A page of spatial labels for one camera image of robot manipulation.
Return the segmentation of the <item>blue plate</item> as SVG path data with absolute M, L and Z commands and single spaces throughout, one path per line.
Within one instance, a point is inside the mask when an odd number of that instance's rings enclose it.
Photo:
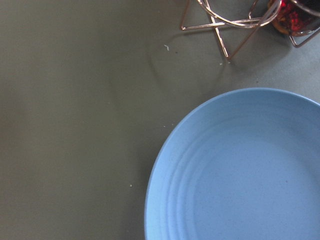
M 320 105 L 272 88 L 214 97 L 163 144 L 144 208 L 147 240 L 317 240 Z

